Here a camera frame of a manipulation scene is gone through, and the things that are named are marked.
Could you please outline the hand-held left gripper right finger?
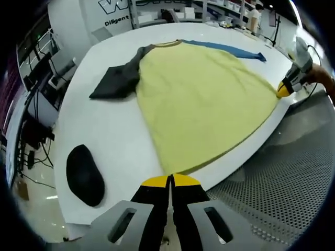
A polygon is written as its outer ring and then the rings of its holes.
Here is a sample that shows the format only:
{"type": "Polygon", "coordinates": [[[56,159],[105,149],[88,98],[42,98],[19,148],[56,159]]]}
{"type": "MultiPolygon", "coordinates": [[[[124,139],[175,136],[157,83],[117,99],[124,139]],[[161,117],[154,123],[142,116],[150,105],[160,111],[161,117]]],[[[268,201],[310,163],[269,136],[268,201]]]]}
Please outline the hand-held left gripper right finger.
{"type": "Polygon", "coordinates": [[[220,200],[210,200],[200,182],[171,176],[173,221],[182,250],[263,250],[264,243],[220,200]]]}

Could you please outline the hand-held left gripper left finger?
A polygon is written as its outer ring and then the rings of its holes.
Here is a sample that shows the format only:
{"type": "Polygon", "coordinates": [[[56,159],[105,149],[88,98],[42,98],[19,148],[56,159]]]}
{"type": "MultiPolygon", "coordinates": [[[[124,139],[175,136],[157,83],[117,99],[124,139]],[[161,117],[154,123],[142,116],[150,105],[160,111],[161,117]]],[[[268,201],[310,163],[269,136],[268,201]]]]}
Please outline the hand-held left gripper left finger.
{"type": "Polygon", "coordinates": [[[144,181],[130,201],[120,201],[92,222],[93,250],[159,249],[167,222],[170,176],[144,181]]]}

